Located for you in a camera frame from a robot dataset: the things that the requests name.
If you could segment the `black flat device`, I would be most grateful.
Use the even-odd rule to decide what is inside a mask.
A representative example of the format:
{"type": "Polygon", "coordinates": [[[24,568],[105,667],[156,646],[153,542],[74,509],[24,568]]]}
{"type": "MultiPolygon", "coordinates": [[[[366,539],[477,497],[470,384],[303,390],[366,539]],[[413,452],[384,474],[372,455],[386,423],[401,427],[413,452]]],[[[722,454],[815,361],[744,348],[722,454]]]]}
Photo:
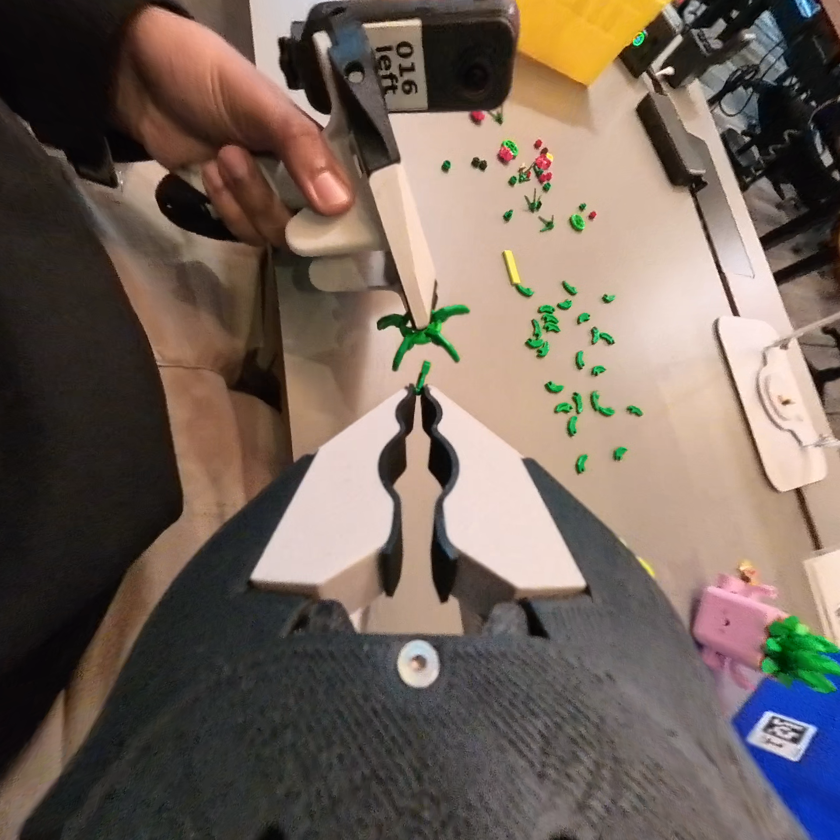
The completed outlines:
{"type": "Polygon", "coordinates": [[[670,184],[694,193],[703,189],[707,165],[673,102],[652,91],[638,103],[636,113],[670,184]]]}

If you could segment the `yellow plastic bin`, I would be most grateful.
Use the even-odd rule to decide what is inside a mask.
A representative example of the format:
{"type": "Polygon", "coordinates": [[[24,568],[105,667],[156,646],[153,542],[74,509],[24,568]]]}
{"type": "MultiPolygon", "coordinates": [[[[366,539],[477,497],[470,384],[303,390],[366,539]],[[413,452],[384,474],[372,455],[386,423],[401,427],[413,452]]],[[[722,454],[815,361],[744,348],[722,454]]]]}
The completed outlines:
{"type": "Polygon", "coordinates": [[[669,5],[668,1],[518,1],[518,51],[584,86],[669,5]]]}

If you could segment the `person's left forearm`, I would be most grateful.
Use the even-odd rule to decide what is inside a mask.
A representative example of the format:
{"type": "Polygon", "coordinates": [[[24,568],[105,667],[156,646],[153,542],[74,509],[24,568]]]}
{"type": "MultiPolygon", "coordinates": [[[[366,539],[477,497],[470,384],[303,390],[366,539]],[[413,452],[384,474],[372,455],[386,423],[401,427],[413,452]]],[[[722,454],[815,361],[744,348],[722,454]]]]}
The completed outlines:
{"type": "Polygon", "coordinates": [[[115,165],[147,161],[118,128],[112,94],[123,42],[148,8],[186,19],[177,2],[2,1],[2,102],[83,179],[115,187],[115,165]]]}

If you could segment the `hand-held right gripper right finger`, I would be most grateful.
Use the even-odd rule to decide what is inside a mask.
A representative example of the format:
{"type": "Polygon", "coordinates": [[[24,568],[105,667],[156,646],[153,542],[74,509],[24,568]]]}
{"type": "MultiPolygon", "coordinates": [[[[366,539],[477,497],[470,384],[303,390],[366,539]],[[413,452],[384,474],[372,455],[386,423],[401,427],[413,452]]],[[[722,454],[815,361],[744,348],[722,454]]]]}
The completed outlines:
{"type": "Polygon", "coordinates": [[[428,470],[439,484],[430,549],[441,602],[464,629],[500,604],[579,595],[586,582],[525,458],[435,386],[421,393],[428,470]]]}

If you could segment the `green spiky plant stem piece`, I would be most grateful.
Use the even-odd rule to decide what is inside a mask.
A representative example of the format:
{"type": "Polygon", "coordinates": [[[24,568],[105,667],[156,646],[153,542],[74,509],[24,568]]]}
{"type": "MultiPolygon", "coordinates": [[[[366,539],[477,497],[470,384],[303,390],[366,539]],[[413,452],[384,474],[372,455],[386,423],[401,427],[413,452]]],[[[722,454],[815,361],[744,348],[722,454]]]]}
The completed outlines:
{"type": "Polygon", "coordinates": [[[410,350],[425,344],[433,344],[442,348],[453,362],[460,362],[459,352],[444,336],[443,327],[446,321],[451,318],[467,314],[470,314],[470,308],[462,304],[432,310],[428,324],[422,328],[413,325],[409,313],[403,315],[390,313],[380,317],[375,323],[378,331],[398,329],[402,336],[402,340],[393,356],[392,371],[399,371],[406,354],[410,350]]]}

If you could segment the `group of small flower pieces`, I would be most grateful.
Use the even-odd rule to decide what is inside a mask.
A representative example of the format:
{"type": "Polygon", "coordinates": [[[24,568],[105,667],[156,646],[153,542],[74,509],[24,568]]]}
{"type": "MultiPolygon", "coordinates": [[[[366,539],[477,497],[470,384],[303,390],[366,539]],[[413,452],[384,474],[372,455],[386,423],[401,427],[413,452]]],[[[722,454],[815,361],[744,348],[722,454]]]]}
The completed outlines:
{"type": "MultiPolygon", "coordinates": [[[[503,108],[490,111],[473,110],[468,112],[468,118],[475,127],[481,127],[485,123],[493,123],[498,127],[503,126],[505,114],[503,108]]],[[[507,170],[506,184],[510,189],[531,187],[531,193],[523,197],[527,213],[534,215],[539,220],[539,232],[548,233],[557,226],[555,217],[544,217],[541,214],[544,199],[553,189],[553,153],[549,147],[540,139],[535,139],[528,147],[532,152],[529,159],[524,156],[526,149],[521,147],[512,138],[503,138],[499,141],[495,160],[507,170]]],[[[474,155],[469,163],[471,169],[476,172],[486,172],[489,166],[489,159],[480,154],[474,155]]],[[[588,209],[587,203],[580,203],[576,210],[568,217],[569,227],[582,233],[586,225],[595,221],[597,213],[588,209]]]]}

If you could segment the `pink toy flower pot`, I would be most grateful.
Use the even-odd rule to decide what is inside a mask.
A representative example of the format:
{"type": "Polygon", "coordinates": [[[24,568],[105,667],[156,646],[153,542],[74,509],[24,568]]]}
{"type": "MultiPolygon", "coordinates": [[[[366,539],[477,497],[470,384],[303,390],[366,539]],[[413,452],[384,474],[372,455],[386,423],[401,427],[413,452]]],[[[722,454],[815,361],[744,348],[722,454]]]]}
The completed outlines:
{"type": "Polygon", "coordinates": [[[700,595],[691,633],[706,665],[754,691],[762,679],[817,694],[838,691],[838,646],[775,604],[776,588],[744,560],[700,595]]]}

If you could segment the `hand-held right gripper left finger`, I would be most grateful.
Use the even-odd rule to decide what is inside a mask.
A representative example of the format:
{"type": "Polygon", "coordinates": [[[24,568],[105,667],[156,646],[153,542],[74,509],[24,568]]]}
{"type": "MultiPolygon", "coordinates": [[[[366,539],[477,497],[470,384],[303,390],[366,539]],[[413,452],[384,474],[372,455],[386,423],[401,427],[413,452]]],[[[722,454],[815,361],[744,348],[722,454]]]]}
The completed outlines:
{"type": "Polygon", "coordinates": [[[406,439],[416,410],[403,387],[311,456],[253,569],[257,590],[341,604],[356,629],[391,597],[403,569],[406,439]]]}

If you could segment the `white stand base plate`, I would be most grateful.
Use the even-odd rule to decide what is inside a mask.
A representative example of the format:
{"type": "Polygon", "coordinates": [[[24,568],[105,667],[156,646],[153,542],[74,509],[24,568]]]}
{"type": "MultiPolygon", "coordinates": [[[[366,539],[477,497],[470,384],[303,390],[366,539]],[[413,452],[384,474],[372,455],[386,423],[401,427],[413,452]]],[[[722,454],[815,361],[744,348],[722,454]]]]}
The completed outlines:
{"type": "Polygon", "coordinates": [[[715,322],[723,360],[771,487],[799,490],[828,475],[826,453],[838,439],[817,429],[794,369],[794,352],[808,332],[838,320],[836,313],[780,333],[769,323],[740,316],[715,322]]]}

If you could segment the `person's beige trousers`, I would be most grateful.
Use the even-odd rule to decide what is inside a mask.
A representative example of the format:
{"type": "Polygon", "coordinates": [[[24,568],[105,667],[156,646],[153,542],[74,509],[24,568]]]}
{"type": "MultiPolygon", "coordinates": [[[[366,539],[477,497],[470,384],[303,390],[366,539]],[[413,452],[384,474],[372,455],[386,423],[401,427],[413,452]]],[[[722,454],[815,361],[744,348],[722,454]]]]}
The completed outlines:
{"type": "Polygon", "coordinates": [[[154,200],[163,176],[131,164],[115,190],[76,180],[150,340],[161,374],[184,509],[133,564],[67,688],[2,789],[2,838],[18,838],[88,735],[153,609],[216,530],[288,462],[280,409],[243,391],[280,372],[277,294],[265,252],[188,234],[154,200]]]}

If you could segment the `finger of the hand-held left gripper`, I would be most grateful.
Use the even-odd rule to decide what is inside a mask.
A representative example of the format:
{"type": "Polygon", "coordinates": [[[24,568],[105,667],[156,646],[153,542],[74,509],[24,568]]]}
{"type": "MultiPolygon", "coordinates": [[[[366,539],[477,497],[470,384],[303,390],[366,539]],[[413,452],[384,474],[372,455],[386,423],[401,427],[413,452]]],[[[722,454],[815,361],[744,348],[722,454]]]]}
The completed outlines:
{"type": "Polygon", "coordinates": [[[402,163],[369,175],[364,190],[364,216],[373,244],[364,258],[367,291],[400,293],[413,325],[429,324],[437,275],[414,194],[402,163]]]}

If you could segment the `black device with green light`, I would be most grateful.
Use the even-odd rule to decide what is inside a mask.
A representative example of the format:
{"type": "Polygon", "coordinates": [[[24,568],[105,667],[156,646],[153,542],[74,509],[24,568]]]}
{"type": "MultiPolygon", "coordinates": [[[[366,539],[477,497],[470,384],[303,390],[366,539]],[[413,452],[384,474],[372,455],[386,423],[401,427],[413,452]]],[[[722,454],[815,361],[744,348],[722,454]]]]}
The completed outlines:
{"type": "Polygon", "coordinates": [[[633,37],[618,58],[629,76],[638,79],[646,71],[662,66],[662,62],[684,42],[685,31],[683,18],[668,5],[633,37]]]}

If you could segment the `blue plastic bin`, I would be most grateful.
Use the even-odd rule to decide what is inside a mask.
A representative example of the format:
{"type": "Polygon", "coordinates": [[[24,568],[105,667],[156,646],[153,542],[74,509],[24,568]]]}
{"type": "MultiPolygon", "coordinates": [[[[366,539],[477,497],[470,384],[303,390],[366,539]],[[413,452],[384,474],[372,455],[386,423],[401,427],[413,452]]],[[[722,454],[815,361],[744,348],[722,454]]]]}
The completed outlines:
{"type": "Polygon", "coordinates": [[[839,691],[764,679],[732,724],[806,834],[838,839],[839,691]]]}

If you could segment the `person's left hand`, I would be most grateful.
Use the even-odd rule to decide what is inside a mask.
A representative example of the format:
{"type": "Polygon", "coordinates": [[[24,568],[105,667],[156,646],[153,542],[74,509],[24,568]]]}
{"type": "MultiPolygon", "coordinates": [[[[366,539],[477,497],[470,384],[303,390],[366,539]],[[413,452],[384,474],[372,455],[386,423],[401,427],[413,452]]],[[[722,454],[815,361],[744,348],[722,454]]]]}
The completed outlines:
{"type": "Polygon", "coordinates": [[[170,172],[200,169],[206,196],[234,237],[285,244],[291,212],[255,154],[277,158],[323,216],[354,195],[320,127],[209,28],[157,5],[132,19],[112,94],[120,129],[170,172]]]}

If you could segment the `group of green leaf pieces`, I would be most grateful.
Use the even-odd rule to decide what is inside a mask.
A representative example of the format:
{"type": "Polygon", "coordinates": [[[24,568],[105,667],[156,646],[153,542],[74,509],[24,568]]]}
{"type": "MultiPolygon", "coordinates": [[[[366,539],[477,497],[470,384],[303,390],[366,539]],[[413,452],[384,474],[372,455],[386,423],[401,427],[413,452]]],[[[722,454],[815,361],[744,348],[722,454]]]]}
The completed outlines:
{"type": "Polygon", "coordinates": [[[566,298],[556,303],[544,303],[537,307],[537,317],[531,320],[531,334],[525,341],[535,358],[544,359],[562,336],[580,339],[574,346],[574,357],[569,358],[569,370],[579,377],[571,384],[564,380],[546,381],[542,388],[546,393],[559,398],[553,408],[556,415],[565,419],[565,434],[573,440],[581,434],[584,423],[581,416],[614,417],[618,409],[604,403],[598,377],[607,367],[599,364],[596,350],[614,345],[614,337],[597,327],[589,311],[575,310],[574,297],[578,290],[567,282],[562,283],[566,298]]]}

